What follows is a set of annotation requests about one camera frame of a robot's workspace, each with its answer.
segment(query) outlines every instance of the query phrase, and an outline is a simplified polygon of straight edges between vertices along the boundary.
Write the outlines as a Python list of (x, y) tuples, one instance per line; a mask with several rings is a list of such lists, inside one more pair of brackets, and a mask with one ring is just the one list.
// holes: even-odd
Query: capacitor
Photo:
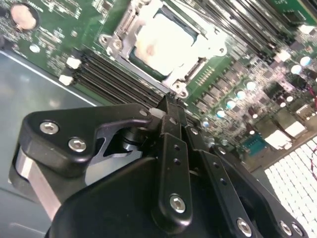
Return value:
[(227, 108), (229, 109), (233, 109), (237, 104), (235, 101), (233, 101), (232, 99), (228, 99), (226, 101), (226, 105), (227, 105)]
[(300, 64), (303, 67), (306, 67), (307, 65), (309, 65), (312, 62), (312, 58), (310, 58), (309, 56), (304, 56), (300, 59)]
[(248, 90), (250, 90), (250, 91), (255, 90), (256, 87), (257, 87), (256, 83), (253, 82), (253, 81), (247, 81), (247, 82), (245, 83), (245, 85), (246, 85), (246, 88), (247, 88)]
[(306, 75), (309, 79), (317, 82), (317, 73), (315, 71), (313, 71), (311, 69), (306, 69), (305, 72), (306, 72)]
[(307, 87), (307, 81), (299, 75), (296, 75), (296, 77), (293, 78), (291, 84), (299, 90), (304, 90)]
[(219, 118), (224, 118), (226, 116), (226, 114), (222, 108), (217, 108), (215, 112), (216, 112), (217, 117), (219, 117)]
[(302, 72), (302, 69), (303, 68), (299, 64), (297, 64), (291, 68), (291, 72), (292, 74), (300, 74)]
[(282, 97), (277, 98), (276, 103), (281, 107), (284, 108), (286, 106), (285, 99)]
[(202, 124), (203, 128), (209, 128), (210, 127), (210, 120), (208, 118), (203, 118), (201, 124)]
[(294, 97), (293, 97), (292, 95), (290, 95), (289, 93), (284, 93), (283, 98), (285, 98), (285, 100), (286, 100), (287, 102), (289, 102), (289, 103), (294, 100)]
[(238, 99), (244, 99), (247, 96), (245, 91), (243, 91), (242, 89), (238, 89), (236, 95)]
[(248, 113), (250, 114), (250, 116), (252, 116), (253, 119), (258, 118), (259, 116), (253, 107), (249, 107)]
[(246, 123), (246, 129), (247, 129), (247, 132), (250, 134), (250, 135), (254, 135), (256, 133), (256, 131), (254, 130), (253, 126), (250, 124), (250, 123)]

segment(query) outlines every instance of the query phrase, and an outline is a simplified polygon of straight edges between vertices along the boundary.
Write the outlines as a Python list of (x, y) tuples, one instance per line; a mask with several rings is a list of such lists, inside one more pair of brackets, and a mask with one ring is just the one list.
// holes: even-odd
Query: ram slot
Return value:
[(156, 92), (91, 51), (82, 55), (74, 80), (114, 104), (140, 103), (151, 108), (161, 100)]

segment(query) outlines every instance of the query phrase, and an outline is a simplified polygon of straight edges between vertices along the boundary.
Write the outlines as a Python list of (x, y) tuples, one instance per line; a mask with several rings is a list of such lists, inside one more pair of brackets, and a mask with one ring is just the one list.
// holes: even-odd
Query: surface mount component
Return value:
[(262, 138), (275, 149), (292, 147), (292, 140), (273, 123), (270, 117), (267, 116), (256, 123), (256, 128)]
[(284, 131), (294, 138), (298, 138), (307, 132), (306, 128), (297, 121), (286, 109), (280, 110), (274, 115), (278, 124)]

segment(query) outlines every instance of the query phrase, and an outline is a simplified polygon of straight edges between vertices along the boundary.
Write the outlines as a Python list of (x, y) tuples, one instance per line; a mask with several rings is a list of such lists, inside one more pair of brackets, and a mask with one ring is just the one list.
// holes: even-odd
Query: chip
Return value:
[(216, 87), (212, 87), (210, 90), (210, 93), (215, 96), (216, 98), (219, 98), (221, 96), (224, 96), (224, 93), (221, 92), (219, 89), (217, 89)]
[(219, 86), (222, 89), (228, 90), (231, 89), (232, 87), (230, 86), (230, 84), (228, 84), (226, 81), (224, 81), (223, 79), (220, 79), (217, 82), (217, 86)]
[(264, 74), (263, 74), (263, 77), (264, 78), (271, 78), (273, 76), (273, 73), (268, 69)]
[(157, 14), (137, 35), (135, 56), (164, 76), (184, 63), (194, 38), (163, 14)]

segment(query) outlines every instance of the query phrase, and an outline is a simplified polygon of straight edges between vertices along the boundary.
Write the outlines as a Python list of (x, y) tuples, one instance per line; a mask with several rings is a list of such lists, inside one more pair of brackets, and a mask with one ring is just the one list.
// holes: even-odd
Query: motherboard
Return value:
[(173, 92), (206, 144), (289, 150), (316, 115), (315, 0), (0, 0), (0, 47), (105, 105)]

